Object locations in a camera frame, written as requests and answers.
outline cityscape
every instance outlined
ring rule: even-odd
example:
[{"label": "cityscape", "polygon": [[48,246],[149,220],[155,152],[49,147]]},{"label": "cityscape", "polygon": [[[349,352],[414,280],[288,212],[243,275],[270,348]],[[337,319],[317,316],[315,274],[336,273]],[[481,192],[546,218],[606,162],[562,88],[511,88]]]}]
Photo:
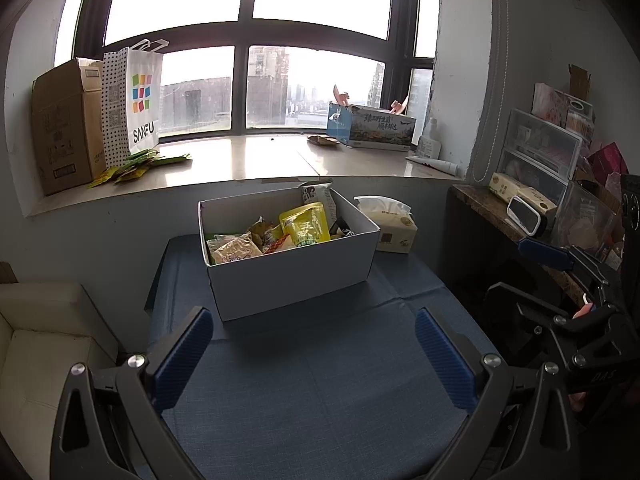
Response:
[{"label": "cityscape", "polygon": [[[366,100],[350,102],[378,107],[384,69],[384,64],[377,63]],[[315,86],[290,85],[286,47],[251,47],[246,90],[248,128],[326,126],[329,89],[323,88],[321,93]],[[162,86],[160,135],[228,130],[231,92],[230,76]]]}]

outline metal screw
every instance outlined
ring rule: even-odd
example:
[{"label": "metal screw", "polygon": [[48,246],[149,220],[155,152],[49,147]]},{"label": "metal screw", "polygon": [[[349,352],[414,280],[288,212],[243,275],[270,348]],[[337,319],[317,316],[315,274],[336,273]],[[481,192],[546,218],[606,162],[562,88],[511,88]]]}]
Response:
[{"label": "metal screw", "polygon": [[576,354],[574,355],[574,364],[578,368],[582,368],[585,364],[587,364],[587,359],[585,359],[584,355],[582,354]]},{"label": "metal screw", "polygon": [[555,375],[560,371],[560,368],[558,367],[558,365],[556,363],[553,363],[551,361],[546,362],[545,363],[545,372],[551,374],[551,375]]},{"label": "metal screw", "polygon": [[140,368],[145,363],[145,357],[140,354],[134,354],[127,359],[127,365],[130,368]]},{"label": "metal screw", "polygon": [[500,366],[501,363],[502,359],[500,359],[500,357],[496,354],[487,354],[484,356],[484,364],[490,366],[491,368]]},{"label": "metal screw", "polygon": [[75,364],[71,367],[71,375],[80,375],[84,374],[86,368],[82,363]]}]

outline white sofa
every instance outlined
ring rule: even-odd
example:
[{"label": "white sofa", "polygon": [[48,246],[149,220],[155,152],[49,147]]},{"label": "white sofa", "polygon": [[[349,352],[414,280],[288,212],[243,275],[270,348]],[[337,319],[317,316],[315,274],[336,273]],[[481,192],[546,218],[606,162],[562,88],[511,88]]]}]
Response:
[{"label": "white sofa", "polygon": [[69,368],[114,365],[118,343],[77,283],[0,285],[0,433],[33,480],[49,480]]}]

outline window sill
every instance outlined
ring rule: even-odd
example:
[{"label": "window sill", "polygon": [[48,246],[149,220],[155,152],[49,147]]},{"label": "window sill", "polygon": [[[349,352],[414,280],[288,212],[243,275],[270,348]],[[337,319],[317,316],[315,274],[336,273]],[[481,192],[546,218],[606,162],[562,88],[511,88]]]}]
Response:
[{"label": "window sill", "polygon": [[405,159],[405,152],[315,146],[300,134],[250,135],[161,144],[162,156],[191,153],[192,161],[153,168],[124,184],[78,186],[46,196],[28,216],[93,200],[167,187],[233,180],[313,180],[332,176],[397,176],[459,180]]}]

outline blue table cover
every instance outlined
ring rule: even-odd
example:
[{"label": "blue table cover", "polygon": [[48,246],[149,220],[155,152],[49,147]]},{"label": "blue table cover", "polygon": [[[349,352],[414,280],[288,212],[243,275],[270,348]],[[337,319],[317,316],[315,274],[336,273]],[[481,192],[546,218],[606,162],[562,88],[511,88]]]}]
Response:
[{"label": "blue table cover", "polygon": [[[250,276],[240,286],[251,286]],[[376,252],[364,283],[223,325],[199,238],[188,235],[169,241],[152,304],[150,345],[194,305],[214,315],[207,351],[177,406],[163,413],[210,480],[426,473],[466,413],[416,341],[416,311],[435,307],[479,351],[495,352],[413,254]]]}]

